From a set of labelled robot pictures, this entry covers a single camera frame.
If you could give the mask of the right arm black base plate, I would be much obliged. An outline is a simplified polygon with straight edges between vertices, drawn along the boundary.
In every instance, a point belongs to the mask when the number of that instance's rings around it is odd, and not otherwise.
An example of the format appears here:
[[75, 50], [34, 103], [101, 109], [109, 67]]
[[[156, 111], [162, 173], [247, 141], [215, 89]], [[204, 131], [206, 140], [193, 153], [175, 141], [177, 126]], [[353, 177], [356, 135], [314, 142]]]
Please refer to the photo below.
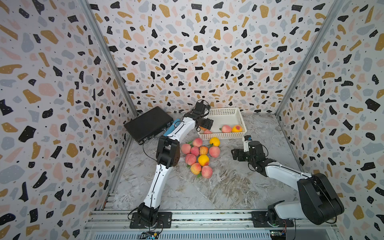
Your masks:
[[295, 226], [292, 220], [283, 220], [273, 211], [251, 212], [251, 220], [255, 228], [292, 228]]

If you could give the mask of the yellow pink peach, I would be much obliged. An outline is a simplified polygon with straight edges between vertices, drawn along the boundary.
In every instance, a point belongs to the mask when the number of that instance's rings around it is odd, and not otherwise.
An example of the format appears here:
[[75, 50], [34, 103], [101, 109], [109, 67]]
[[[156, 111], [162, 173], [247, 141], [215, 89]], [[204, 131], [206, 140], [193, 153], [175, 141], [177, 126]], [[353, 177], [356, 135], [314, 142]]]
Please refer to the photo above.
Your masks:
[[233, 128], [232, 128], [232, 133], [241, 133], [243, 132], [243, 128], [242, 126], [240, 125], [235, 125]]

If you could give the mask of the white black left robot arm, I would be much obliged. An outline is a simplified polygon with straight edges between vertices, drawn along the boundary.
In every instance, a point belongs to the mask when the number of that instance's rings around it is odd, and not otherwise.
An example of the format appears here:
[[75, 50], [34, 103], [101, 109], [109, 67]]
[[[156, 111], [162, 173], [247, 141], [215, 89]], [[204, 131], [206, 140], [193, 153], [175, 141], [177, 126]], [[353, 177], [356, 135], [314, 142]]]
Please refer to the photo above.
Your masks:
[[213, 120], [207, 118], [209, 112], [210, 109], [189, 111], [181, 120], [175, 122], [175, 128], [172, 132], [159, 138], [156, 152], [156, 172], [147, 196], [137, 208], [139, 219], [148, 226], [152, 227], [158, 220], [158, 211], [165, 184], [173, 167], [180, 160], [180, 141], [197, 127], [210, 129]]

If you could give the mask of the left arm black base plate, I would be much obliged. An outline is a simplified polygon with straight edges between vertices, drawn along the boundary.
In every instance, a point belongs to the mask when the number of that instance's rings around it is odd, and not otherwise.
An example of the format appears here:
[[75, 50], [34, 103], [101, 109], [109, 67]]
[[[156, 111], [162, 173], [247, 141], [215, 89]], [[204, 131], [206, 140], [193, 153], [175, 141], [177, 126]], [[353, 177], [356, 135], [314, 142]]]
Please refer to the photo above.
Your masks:
[[133, 213], [130, 229], [170, 229], [172, 216], [172, 212], [158, 212], [148, 219], [138, 213]]

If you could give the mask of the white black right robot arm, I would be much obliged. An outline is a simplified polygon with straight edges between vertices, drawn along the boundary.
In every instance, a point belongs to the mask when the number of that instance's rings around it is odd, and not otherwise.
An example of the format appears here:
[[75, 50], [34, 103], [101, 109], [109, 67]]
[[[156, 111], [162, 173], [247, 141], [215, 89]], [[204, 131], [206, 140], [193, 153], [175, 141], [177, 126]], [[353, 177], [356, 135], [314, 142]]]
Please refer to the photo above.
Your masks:
[[251, 171], [293, 188], [299, 199], [293, 202], [279, 201], [268, 206], [265, 220], [272, 227], [284, 220], [305, 219], [315, 225], [335, 224], [345, 212], [338, 194], [324, 174], [309, 174], [284, 166], [267, 157], [264, 145], [250, 138], [244, 140], [243, 149], [231, 151], [235, 161], [246, 162]]

